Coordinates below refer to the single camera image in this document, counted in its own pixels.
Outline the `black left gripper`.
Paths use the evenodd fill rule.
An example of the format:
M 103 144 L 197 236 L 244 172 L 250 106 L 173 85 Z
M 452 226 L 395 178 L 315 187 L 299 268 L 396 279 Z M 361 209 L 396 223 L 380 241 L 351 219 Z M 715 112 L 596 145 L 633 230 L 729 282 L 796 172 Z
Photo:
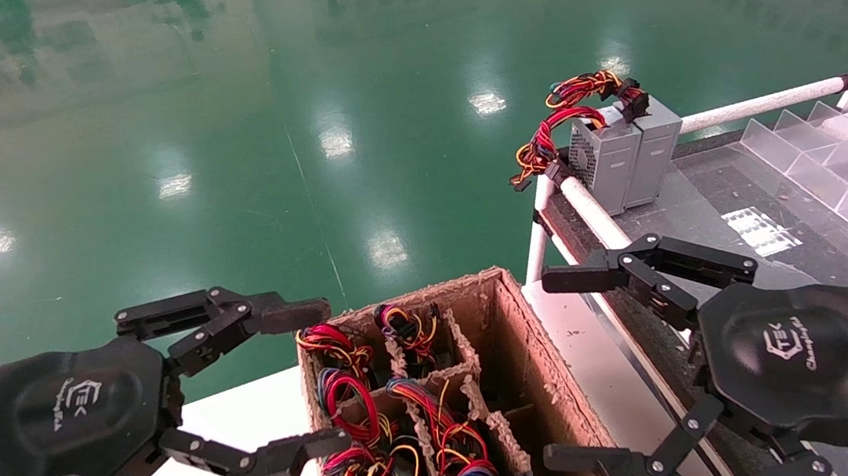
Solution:
M 246 452 L 177 429 L 184 396 L 131 337 L 0 365 L 0 476 L 151 476 L 169 460 L 217 476 L 301 476 L 351 437 L 329 428 Z

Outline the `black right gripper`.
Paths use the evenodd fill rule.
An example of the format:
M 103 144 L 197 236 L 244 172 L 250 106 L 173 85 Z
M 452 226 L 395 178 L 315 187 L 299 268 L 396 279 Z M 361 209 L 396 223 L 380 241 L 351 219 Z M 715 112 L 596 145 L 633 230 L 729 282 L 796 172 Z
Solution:
M 698 327 L 711 388 L 747 428 L 847 448 L 848 287 L 756 288 L 757 267 L 749 256 L 649 234 L 623 249 L 592 250 L 581 265 L 545 267 L 541 281 L 552 294 L 620 290 L 675 330 Z M 698 308 L 673 276 L 722 290 Z M 728 414 L 727 401 L 704 395 L 650 456 L 555 443 L 543 449 L 544 464 L 596 476 L 679 476 Z M 779 463 L 752 476 L 834 476 L 829 461 L 799 439 L 769 438 Z

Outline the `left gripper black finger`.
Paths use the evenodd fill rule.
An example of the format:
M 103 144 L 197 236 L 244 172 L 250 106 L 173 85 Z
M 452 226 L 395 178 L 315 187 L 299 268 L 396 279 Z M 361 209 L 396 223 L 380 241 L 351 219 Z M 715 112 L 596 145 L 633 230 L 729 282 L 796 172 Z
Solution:
M 187 331 L 164 361 L 172 375 L 192 377 L 251 336 L 296 332 L 331 316 L 323 297 L 289 302 L 275 291 L 244 296 L 216 287 L 121 310 L 116 333 L 145 342 Z

